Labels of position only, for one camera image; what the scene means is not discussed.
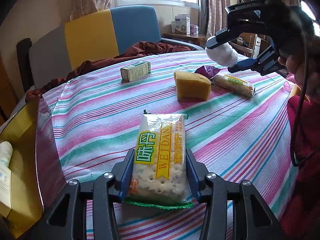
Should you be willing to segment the person's hand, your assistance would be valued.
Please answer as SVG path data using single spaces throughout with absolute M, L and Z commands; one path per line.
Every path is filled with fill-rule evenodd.
M 308 97 L 319 104 L 319 37 L 314 36 L 308 42 L 308 67 L 309 78 L 306 87 Z M 295 55 L 290 55 L 287 59 L 278 57 L 278 62 L 284 65 L 295 77 L 296 83 L 300 86 L 304 80 L 304 52 L 301 49 Z

